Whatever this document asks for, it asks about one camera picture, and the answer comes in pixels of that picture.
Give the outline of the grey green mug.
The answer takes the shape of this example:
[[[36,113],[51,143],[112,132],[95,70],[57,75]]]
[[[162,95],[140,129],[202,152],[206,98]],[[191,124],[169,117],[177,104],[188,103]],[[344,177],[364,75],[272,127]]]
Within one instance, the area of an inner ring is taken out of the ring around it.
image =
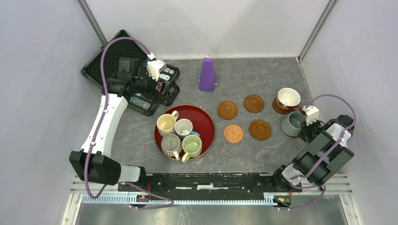
[[[302,130],[302,125],[306,122],[306,116],[301,112],[291,112],[281,123],[282,131],[285,135],[297,138]]]

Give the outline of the black poker chip case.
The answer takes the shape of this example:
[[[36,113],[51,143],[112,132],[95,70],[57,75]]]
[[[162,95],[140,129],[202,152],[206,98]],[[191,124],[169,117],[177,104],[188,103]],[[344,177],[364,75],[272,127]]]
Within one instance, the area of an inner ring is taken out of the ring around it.
[[[145,115],[154,114],[159,105],[171,105],[180,92],[176,80],[180,76],[178,67],[167,64],[161,72],[156,88],[160,94],[159,101],[149,101],[138,93],[138,79],[151,78],[147,71],[149,51],[136,41],[129,40],[126,31],[119,31],[115,37],[118,41],[108,50],[100,50],[81,70],[82,75],[89,78],[101,89],[103,80],[107,81],[109,93],[118,94],[125,88],[128,107]]]

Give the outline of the brown wooden coaster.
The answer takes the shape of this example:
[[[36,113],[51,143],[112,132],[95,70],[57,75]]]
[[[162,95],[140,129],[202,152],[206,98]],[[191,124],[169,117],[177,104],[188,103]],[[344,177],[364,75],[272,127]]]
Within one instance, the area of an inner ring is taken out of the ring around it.
[[[255,120],[249,126],[249,133],[254,139],[264,141],[271,136],[272,128],[264,120]]]
[[[264,109],[265,102],[258,95],[248,95],[244,99],[244,107],[251,113],[258,113]]]
[[[277,103],[277,98],[275,98],[272,102],[272,107],[273,109],[279,113],[279,114],[289,114],[290,111],[289,110],[285,110],[279,107],[278,103]]]
[[[238,107],[231,101],[223,101],[218,105],[217,113],[221,118],[231,120],[237,116]]]

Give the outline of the white bowl cup red outside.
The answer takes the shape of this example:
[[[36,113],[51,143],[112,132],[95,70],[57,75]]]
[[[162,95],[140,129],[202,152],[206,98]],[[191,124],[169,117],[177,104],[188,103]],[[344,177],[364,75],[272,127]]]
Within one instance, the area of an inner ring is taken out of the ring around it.
[[[301,102],[300,94],[292,89],[292,88],[282,88],[277,93],[277,103],[280,108],[293,111],[302,111],[302,108],[299,106]]]

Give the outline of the red round tray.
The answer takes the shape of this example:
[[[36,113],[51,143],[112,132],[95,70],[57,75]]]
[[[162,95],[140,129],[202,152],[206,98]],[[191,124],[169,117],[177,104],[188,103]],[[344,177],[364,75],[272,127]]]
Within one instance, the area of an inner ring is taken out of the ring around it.
[[[190,160],[196,159],[203,155],[209,147],[211,146],[214,136],[215,136],[215,125],[209,114],[202,110],[201,108],[193,105],[178,105],[166,111],[164,114],[171,114],[173,111],[178,111],[179,117],[177,119],[188,119],[193,124],[193,131],[198,132],[200,134],[200,139],[202,140],[202,152],[199,156],[192,158]],[[157,127],[155,126],[154,131],[155,142],[161,150],[161,141],[163,137],[160,135]],[[180,157],[182,158],[184,155],[184,151],[180,153]]]

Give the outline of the woven rattan coaster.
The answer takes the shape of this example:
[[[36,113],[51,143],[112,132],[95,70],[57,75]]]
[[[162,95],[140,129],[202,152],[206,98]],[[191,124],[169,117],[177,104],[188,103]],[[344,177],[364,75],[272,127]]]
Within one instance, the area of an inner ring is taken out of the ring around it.
[[[236,124],[230,124],[224,129],[223,135],[228,142],[238,143],[243,139],[244,132],[240,126]]]

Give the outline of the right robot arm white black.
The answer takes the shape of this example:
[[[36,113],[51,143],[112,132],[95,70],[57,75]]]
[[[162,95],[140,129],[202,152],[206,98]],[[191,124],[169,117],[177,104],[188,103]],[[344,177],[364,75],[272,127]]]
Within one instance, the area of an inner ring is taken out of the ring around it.
[[[354,119],[339,115],[326,124],[317,121],[302,125],[300,137],[308,145],[288,165],[280,166],[271,176],[271,186],[276,191],[298,186],[302,179],[320,186],[345,166],[354,152],[347,147],[352,137]]]

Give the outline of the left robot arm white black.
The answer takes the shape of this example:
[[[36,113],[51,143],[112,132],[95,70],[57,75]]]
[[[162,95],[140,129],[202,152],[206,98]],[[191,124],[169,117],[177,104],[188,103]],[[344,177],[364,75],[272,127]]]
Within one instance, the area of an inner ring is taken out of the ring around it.
[[[154,57],[146,64],[137,59],[121,58],[119,68],[105,80],[99,111],[93,127],[79,151],[72,151],[69,161],[79,179],[86,184],[115,185],[129,181],[136,191],[147,186],[145,170],[122,165],[110,158],[114,135],[128,101],[141,94],[149,98],[155,91],[166,63]]]

